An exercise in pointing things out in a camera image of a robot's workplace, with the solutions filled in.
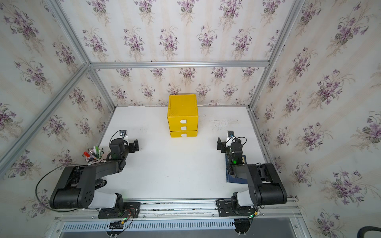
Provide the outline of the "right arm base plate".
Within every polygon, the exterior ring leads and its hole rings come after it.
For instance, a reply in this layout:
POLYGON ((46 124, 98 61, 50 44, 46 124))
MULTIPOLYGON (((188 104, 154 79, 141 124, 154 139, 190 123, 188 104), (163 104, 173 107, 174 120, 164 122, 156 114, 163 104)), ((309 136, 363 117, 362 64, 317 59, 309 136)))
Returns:
POLYGON ((232 202, 231 200, 226 199, 217 199, 215 201, 215 205, 218 210, 219 217, 246 217, 246 218, 254 218, 259 215, 259 210, 257 207, 239 206, 237 203, 232 202))

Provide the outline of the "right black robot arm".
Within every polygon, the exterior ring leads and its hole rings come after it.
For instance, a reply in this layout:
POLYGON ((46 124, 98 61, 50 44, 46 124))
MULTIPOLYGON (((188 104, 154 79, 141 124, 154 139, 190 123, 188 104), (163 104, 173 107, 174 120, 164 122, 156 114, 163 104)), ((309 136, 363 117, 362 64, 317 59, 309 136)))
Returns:
POLYGON ((233 208, 285 204, 287 193, 272 163, 249 164, 243 154, 242 137, 217 140, 217 150, 225 155, 227 179, 244 181, 248 188, 234 192, 233 208))

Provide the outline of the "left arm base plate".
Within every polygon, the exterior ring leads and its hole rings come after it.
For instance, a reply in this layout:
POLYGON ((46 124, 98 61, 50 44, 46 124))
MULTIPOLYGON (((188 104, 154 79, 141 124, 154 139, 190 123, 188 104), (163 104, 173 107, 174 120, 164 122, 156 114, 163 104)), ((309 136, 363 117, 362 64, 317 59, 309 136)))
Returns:
POLYGON ((98 219, 137 218, 140 212, 140 202, 125 202, 122 208, 101 209, 98 219))

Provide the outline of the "yellow plastic drawer cabinet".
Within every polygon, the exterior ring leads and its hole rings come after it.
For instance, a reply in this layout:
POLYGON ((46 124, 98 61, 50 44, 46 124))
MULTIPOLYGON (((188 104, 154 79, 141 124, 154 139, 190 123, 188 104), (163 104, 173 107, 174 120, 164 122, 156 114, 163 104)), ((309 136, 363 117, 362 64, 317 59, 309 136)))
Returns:
POLYGON ((170 95, 167 120, 172 138, 197 137, 198 107, 196 95, 170 95))

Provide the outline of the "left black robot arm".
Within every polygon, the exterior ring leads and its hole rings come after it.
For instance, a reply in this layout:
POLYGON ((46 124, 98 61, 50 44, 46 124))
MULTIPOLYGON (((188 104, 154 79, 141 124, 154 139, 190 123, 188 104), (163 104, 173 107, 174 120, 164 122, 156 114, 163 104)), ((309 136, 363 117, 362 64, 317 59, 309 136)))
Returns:
POLYGON ((123 198, 118 193, 100 192, 107 184, 104 177, 120 173, 129 154, 139 151, 139 141, 128 143, 122 138, 113 139, 106 161, 86 166, 67 166, 50 198, 52 209, 124 209, 123 198))

